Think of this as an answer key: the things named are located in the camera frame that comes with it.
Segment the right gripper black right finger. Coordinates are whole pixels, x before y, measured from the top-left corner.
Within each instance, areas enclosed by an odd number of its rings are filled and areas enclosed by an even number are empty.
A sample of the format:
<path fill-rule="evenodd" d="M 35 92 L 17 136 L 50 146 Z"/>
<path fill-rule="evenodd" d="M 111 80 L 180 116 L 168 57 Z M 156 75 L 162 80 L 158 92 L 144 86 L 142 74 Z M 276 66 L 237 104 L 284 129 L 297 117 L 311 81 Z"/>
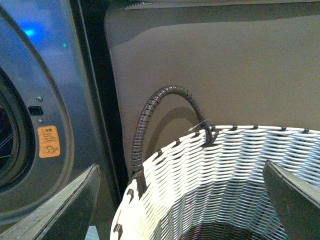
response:
<path fill-rule="evenodd" d="M 320 189 L 270 160 L 263 179 L 271 205 L 290 240 L 320 238 Z"/>

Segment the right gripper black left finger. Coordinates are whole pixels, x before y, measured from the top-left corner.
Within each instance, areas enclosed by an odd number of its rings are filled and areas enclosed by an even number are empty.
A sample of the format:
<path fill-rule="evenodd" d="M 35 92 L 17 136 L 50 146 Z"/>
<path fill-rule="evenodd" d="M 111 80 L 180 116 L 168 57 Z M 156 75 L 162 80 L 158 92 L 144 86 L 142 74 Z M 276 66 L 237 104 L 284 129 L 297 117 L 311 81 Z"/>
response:
<path fill-rule="evenodd" d="M 0 234 L 2 240 L 84 240 L 101 183 L 100 167 L 82 174 L 18 223 Z"/>

